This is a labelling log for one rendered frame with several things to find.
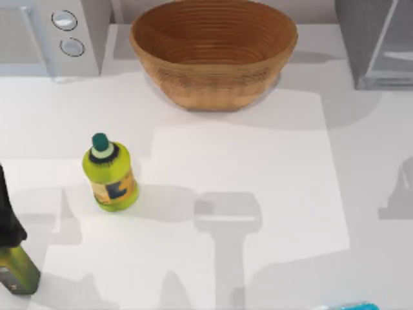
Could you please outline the brown woven basket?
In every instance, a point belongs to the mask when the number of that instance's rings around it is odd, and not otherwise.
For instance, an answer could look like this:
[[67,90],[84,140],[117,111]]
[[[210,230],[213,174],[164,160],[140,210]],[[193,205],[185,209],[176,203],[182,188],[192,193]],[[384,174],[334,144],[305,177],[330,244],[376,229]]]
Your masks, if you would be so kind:
[[174,0],[141,14],[130,29],[151,82],[187,110],[253,103],[280,75],[297,40],[289,16],[251,0]]

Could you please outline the green bottle with dark cap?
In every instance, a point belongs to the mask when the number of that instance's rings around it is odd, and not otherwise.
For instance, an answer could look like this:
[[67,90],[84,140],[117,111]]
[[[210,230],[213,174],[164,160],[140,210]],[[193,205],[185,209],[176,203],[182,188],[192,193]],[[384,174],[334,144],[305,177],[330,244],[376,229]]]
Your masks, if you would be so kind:
[[120,142],[106,134],[92,136],[92,146],[85,152],[82,168],[98,205],[108,212],[128,209],[139,196],[130,153]]

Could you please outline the small round microwave knob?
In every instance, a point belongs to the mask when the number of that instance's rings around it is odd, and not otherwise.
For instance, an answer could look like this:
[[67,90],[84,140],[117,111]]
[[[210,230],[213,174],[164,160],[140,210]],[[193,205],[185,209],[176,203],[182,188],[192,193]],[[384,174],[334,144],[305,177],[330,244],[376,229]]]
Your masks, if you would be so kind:
[[84,44],[74,37],[60,40],[59,47],[69,57],[80,57],[85,53]]

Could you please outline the large round microwave knob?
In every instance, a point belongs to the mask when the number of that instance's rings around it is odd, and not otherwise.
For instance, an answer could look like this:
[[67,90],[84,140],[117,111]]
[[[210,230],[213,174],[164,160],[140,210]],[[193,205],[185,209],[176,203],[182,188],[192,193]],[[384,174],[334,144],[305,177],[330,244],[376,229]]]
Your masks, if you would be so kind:
[[72,31],[77,27],[77,17],[68,10],[53,12],[51,15],[53,25],[62,31]]

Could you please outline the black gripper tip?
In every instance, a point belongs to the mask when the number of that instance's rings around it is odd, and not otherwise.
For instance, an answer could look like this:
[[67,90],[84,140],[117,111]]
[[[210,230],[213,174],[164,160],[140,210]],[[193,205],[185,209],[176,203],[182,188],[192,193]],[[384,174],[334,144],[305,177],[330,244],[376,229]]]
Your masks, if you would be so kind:
[[10,212],[12,205],[8,195],[8,188],[6,184],[3,166],[0,164],[0,212]]

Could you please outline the light blue object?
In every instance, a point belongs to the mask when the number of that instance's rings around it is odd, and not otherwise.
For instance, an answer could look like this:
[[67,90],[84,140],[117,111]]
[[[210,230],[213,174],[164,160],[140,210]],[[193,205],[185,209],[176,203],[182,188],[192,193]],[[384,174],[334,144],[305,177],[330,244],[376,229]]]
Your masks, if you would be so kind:
[[321,310],[381,310],[379,306],[372,302],[359,301],[345,304],[336,304],[323,307]]

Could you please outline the pale microwave oven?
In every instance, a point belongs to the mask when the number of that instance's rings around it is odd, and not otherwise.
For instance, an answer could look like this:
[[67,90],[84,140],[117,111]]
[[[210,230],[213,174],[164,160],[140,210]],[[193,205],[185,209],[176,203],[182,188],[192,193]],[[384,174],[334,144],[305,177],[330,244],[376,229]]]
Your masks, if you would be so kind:
[[[77,17],[72,31],[51,22],[52,13],[61,10]],[[0,77],[99,76],[112,13],[111,0],[0,0]],[[60,40],[69,37],[84,44],[82,56],[61,51]]]

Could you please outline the olive bottle with black top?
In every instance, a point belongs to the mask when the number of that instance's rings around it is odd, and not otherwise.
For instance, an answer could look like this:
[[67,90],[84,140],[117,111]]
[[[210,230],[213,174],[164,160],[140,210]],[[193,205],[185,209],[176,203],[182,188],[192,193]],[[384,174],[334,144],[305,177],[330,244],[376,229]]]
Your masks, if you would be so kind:
[[32,295],[41,272],[22,248],[28,237],[12,209],[0,211],[0,283],[13,295]]

